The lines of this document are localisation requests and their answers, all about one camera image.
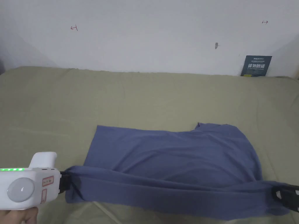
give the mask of blue t-shirt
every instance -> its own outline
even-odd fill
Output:
[[[223,220],[289,212],[271,196],[254,148],[231,125],[192,131],[98,126],[68,203],[100,201]]]

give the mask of bed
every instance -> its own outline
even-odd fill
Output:
[[[118,73],[20,67],[0,75],[1,167],[27,167],[55,151],[56,167],[82,165],[97,125],[189,131],[197,122],[237,126],[265,180],[299,185],[299,81],[281,77]],[[41,207],[38,223],[225,223],[107,203]],[[227,223],[299,223],[299,214]]]

